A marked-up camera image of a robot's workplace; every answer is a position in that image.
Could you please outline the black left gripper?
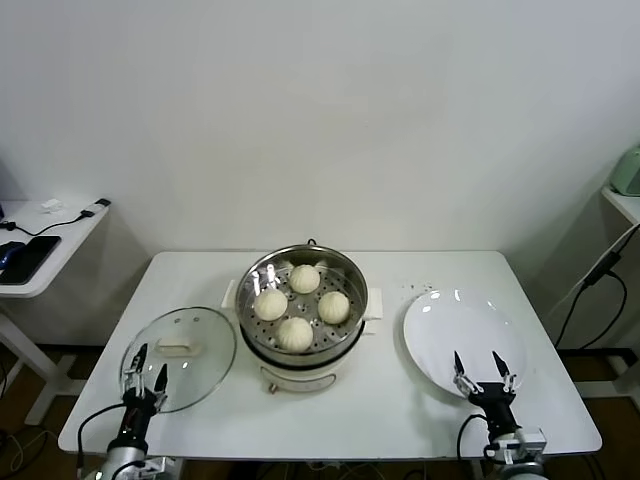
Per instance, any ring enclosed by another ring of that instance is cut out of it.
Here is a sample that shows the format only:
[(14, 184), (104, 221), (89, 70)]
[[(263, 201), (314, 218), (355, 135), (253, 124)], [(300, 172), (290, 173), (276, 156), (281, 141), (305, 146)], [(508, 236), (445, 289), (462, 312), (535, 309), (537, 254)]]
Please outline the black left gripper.
[[(130, 366), (124, 370), (125, 413), (119, 427), (119, 433), (122, 435), (145, 435), (151, 418), (161, 410), (167, 398), (168, 365), (166, 363), (159, 370), (153, 392), (144, 390), (143, 369), (147, 350), (148, 344), (142, 344), (133, 356)], [(143, 395), (137, 396), (136, 393), (143, 393)]]

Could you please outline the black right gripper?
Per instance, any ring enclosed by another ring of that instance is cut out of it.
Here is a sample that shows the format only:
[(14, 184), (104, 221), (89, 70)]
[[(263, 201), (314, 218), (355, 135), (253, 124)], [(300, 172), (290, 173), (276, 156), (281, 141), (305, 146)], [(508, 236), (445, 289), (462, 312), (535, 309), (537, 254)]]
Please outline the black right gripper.
[(453, 382), (459, 392), (469, 402), (480, 407), (486, 416), (490, 435), (506, 435), (515, 432), (515, 417), (511, 404), (515, 400), (514, 383), (517, 377), (505, 360), (496, 352), (492, 356), (502, 379), (498, 382), (480, 382), (478, 386), (466, 375), (464, 365), (457, 351), (454, 352)]

